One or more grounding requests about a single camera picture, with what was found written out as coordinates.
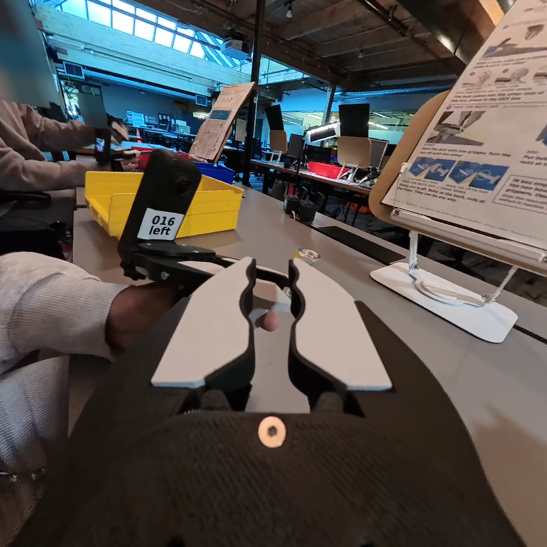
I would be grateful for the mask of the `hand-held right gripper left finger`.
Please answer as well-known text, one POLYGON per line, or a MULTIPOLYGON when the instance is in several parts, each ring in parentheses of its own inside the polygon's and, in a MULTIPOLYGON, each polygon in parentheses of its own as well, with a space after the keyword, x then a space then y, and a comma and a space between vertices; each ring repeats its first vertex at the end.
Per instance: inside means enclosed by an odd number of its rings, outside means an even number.
POLYGON ((240 390, 255 372, 253 310, 256 260, 215 274, 188 299, 156 368, 155 387, 240 390))

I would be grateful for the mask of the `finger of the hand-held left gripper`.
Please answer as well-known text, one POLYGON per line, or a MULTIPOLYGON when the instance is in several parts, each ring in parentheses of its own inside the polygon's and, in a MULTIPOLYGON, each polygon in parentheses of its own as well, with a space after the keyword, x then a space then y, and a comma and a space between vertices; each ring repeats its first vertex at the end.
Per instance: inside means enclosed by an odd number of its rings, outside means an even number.
POLYGON ((250 261, 243 261, 242 266, 236 266, 236 263, 184 262, 184 266, 212 274, 212 278, 191 299, 198 304, 212 305, 222 319, 234 319, 237 326, 250 321, 254 329, 269 329, 263 326, 264 318, 276 312, 289 312, 291 299, 287 298, 282 288, 268 281, 256 279, 254 286, 250 287, 250 261))
POLYGON ((280 288, 289 286, 289 277, 286 273, 278 272, 263 266, 256 266, 256 279, 276 284, 280 288))

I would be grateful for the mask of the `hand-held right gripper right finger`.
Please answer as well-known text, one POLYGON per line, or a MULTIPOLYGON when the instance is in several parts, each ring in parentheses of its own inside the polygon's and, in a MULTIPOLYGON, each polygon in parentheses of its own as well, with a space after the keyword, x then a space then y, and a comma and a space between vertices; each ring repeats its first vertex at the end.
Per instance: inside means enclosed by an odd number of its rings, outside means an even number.
POLYGON ((393 384, 350 293, 300 258, 289 263, 291 356, 348 391, 393 384))

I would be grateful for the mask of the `person's left forearm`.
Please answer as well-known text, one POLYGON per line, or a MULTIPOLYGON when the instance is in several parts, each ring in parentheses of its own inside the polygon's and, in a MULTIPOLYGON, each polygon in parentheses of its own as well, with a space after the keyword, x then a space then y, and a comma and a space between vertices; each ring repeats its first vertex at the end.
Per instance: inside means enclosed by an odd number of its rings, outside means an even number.
POLYGON ((127 288, 50 256, 1 256, 1 373, 41 350, 112 358, 107 319, 127 288))

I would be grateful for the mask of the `grey desk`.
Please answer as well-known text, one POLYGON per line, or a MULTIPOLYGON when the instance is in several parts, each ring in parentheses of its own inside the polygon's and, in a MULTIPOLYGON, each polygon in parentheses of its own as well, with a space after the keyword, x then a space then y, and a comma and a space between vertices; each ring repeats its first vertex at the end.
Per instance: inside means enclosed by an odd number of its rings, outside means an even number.
MULTIPOLYGON (((87 208, 74 212, 73 262, 110 283, 123 276, 118 241, 87 208)), ((518 315, 500 344, 458 329, 370 278, 372 258, 287 216, 262 193, 243 193, 235 230, 190 237, 190 244, 287 271, 298 248, 317 251, 318 270, 367 305, 434 373, 467 425, 483 468, 506 514, 527 546, 546 546, 546 308, 504 291, 498 301, 518 315)), ((304 395, 287 373, 292 317, 278 315, 277 332, 256 335, 257 368, 250 409, 304 413, 304 395)))

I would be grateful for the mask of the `brown-edged office desk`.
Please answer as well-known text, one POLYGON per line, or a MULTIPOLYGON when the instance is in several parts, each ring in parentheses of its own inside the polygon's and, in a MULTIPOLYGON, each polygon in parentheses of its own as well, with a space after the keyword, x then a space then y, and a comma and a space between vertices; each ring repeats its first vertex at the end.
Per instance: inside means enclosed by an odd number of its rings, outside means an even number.
POLYGON ((283 165, 277 165, 277 164, 271 164, 267 161, 263 160, 251 160, 250 165, 252 166, 252 169, 267 169, 267 170, 273 170, 279 173, 288 174, 293 177, 299 177, 301 179, 305 179, 307 181, 311 181, 313 183, 327 185, 332 188, 339 188, 351 191, 352 193, 360 194, 360 195, 370 195, 373 188, 367 187, 365 185, 360 185, 358 183, 353 183, 346 181, 344 179, 335 179, 335 178, 329 178, 322 175, 315 174, 313 172, 310 172, 308 170, 298 170, 295 168, 285 168, 283 165))

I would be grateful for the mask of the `person's left hand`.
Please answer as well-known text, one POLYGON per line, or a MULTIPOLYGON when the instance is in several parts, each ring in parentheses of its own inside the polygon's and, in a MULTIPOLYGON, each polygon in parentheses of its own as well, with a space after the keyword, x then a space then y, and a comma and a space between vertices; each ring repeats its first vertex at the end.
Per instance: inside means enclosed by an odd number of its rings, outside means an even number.
POLYGON ((183 286, 168 282, 132 285, 121 291, 109 310, 105 340, 113 357, 147 332, 183 297, 183 286))

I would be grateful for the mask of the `yellow plastic bin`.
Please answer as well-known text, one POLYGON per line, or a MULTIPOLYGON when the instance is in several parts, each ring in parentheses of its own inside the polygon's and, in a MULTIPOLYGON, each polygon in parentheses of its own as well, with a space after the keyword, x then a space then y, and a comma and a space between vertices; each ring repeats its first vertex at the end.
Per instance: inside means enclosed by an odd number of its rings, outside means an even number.
MULTIPOLYGON (((86 203, 109 236, 120 239, 142 177, 141 172, 86 173, 86 203)), ((242 197, 242 188, 203 175, 177 237, 235 229, 242 197)))

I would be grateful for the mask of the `blue plastic bin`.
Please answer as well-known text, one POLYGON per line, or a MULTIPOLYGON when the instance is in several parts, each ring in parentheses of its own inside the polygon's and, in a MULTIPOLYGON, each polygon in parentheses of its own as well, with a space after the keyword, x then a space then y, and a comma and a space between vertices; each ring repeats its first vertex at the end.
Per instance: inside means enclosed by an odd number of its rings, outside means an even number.
POLYGON ((227 184, 232 184, 235 177, 234 170, 225 167, 224 165, 212 165, 207 162, 195 162, 202 176, 222 181, 227 184))

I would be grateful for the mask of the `red plastic bin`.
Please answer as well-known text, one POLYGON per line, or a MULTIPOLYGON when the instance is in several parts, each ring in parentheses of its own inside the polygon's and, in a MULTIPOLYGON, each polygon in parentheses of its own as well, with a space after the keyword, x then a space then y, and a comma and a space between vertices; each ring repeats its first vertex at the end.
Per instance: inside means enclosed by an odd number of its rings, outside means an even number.
POLYGON ((133 146, 133 147, 131 147, 131 150, 139 152, 139 159, 143 155, 150 155, 156 150, 164 150, 164 151, 168 151, 168 152, 173 152, 173 153, 175 153, 175 154, 177 154, 181 157, 189 159, 189 154, 188 153, 180 152, 180 151, 177 151, 175 149, 166 148, 166 147, 136 147, 136 146, 133 146))
POLYGON ((338 179, 351 170, 348 167, 316 161, 309 161, 307 163, 307 168, 308 171, 313 174, 332 179, 338 179))

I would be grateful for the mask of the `wooden board document stand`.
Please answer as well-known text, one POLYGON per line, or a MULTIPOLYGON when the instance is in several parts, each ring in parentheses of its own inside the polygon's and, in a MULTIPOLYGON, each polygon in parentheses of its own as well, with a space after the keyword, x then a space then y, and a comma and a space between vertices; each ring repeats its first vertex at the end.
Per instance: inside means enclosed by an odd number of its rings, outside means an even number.
POLYGON ((407 167, 407 160, 450 91, 431 98, 421 106, 373 186, 369 199, 373 214, 379 219, 408 229, 410 246, 406 263, 389 265, 373 271, 370 276, 374 281, 476 338, 500 343, 515 326, 517 314, 496 303, 496 299, 518 269, 545 277, 546 249, 430 218, 383 202, 394 184, 399 181, 407 167), (510 270, 494 293, 476 294, 419 266, 420 234, 508 264, 510 270))

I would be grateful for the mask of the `brown board document stand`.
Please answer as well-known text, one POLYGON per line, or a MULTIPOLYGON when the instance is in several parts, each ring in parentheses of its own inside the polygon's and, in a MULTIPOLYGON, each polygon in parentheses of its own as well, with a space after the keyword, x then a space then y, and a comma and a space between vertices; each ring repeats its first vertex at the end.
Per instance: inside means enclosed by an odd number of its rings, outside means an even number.
POLYGON ((270 130, 270 164, 279 165, 281 156, 288 150, 288 140, 286 132, 281 130, 270 130))
POLYGON ((341 165, 337 179, 341 179, 344 169, 353 169, 348 181, 352 181, 358 169, 370 167, 371 140, 367 137, 340 136, 338 138, 338 163, 341 165))

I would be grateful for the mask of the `cardboard document stand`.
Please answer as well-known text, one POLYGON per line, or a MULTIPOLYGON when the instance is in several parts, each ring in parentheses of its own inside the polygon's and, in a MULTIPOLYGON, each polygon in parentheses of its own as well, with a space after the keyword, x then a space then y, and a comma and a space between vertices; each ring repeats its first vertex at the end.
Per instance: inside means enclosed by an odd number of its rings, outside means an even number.
POLYGON ((190 160, 211 164, 219 160, 237 114, 255 88, 253 81, 223 87, 188 152, 190 160))

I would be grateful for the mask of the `white light bar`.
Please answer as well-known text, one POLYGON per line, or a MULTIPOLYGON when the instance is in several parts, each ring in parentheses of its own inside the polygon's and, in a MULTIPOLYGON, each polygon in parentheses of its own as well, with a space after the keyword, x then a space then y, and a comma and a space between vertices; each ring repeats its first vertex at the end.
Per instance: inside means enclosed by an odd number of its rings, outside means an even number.
POLYGON ((334 121, 329 124, 312 127, 306 130, 306 140, 309 143, 321 142, 340 136, 340 123, 334 121))

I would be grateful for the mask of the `black office chair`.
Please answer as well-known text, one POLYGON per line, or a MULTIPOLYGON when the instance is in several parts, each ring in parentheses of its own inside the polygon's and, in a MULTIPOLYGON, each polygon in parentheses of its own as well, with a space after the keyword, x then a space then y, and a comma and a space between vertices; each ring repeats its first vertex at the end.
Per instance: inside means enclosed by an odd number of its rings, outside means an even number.
POLYGON ((1 255, 33 252, 72 261, 74 190, 1 191, 1 255))

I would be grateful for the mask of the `person's grey sweatshirt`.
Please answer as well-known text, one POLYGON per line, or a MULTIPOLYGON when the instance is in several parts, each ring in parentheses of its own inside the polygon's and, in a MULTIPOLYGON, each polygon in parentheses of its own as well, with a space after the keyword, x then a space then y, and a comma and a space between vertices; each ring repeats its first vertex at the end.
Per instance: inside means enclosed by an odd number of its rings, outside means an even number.
POLYGON ((68 436, 68 357, 24 362, 1 375, 1 546, 42 497, 68 436))

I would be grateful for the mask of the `black steel pole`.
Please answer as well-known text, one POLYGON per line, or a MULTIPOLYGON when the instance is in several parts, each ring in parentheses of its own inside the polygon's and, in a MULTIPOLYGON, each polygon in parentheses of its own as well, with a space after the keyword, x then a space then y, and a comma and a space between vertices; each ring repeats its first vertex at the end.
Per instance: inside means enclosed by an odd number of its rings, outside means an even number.
POLYGON ((264 28, 264 12, 266 1, 256 1, 254 41, 252 51, 251 81, 253 88, 251 90, 248 102, 248 117, 246 124, 246 139, 244 142, 243 154, 243 174, 242 183, 245 187, 250 187, 250 161, 253 155, 254 132, 256 128, 256 112, 258 107, 258 82, 260 62, 262 58, 261 38, 264 28))

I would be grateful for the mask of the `printed instruction sheet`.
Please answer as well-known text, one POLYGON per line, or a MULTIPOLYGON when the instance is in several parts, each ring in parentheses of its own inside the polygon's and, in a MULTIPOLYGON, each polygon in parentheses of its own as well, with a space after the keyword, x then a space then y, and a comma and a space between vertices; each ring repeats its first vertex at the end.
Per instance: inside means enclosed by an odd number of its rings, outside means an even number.
POLYGON ((515 1, 383 202, 546 249, 546 1, 515 1))

